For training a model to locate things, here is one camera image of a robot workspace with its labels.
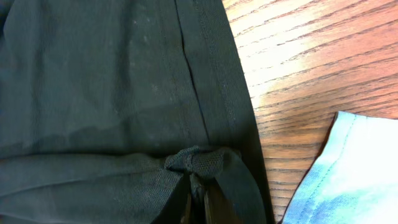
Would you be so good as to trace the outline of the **black t-shirt with white logo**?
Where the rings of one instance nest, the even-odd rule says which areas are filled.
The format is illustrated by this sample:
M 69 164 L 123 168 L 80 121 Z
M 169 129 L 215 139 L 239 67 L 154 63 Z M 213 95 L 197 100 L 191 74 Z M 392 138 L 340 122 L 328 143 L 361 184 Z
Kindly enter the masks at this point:
M 221 1 L 1 2 L 2 223 L 270 223 Z

